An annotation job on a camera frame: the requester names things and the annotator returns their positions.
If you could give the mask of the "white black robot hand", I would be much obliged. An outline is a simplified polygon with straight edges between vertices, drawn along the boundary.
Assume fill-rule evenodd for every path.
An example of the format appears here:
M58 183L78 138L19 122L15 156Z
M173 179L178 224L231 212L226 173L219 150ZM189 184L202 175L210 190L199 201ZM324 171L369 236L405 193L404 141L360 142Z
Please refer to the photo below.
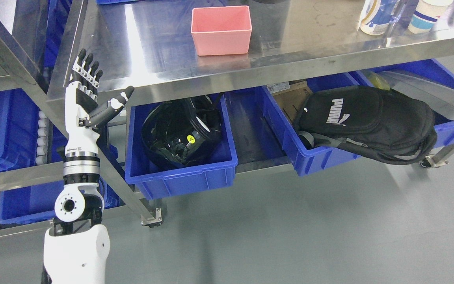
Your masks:
M81 49L71 66L68 85L65 89L65 129L68 143L65 154L91 152L97 154L97 141L102 128L125 107L135 88L128 86L115 97L99 104L100 78L103 71L93 54Z

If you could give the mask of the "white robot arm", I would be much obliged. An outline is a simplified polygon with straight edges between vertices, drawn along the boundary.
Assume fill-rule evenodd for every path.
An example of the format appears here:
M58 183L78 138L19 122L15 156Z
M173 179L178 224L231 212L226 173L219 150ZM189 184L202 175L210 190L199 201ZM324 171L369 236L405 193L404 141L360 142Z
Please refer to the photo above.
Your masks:
M99 153L65 146L63 161L64 186L54 202L52 227L45 232L41 281L104 284L110 237L102 224Z

